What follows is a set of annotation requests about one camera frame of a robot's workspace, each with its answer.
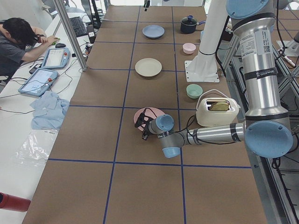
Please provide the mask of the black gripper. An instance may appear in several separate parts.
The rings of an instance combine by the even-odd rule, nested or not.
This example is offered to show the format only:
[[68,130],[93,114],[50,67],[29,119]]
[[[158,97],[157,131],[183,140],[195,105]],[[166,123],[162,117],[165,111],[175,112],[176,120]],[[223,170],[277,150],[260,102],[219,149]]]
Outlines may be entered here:
[[146,123],[143,127],[142,139],[147,140],[150,135],[151,132],[149,131],[149,124]]

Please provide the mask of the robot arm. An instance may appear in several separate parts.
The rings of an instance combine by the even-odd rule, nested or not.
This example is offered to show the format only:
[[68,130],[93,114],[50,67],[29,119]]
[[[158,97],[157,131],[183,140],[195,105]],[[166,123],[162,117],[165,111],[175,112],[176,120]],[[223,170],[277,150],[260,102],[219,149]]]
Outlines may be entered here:
[[288,111],[280,104],[277,68],[271,43],[275,22],[275,2],[271,0],[213,0],[210,4],[199,52],[185,62],[189,82],[213,82],[217,78],[216,51],[228,21],[239,39],[244,78],[249,101],[245,121],[223,126],[174,131],[174,120],[166,114],[143,120],[142,137],[157,135],[167,158],[180,154],[185,145],[233,144],[244,141],[246,148],[265,158],[278,158],[293,145]]

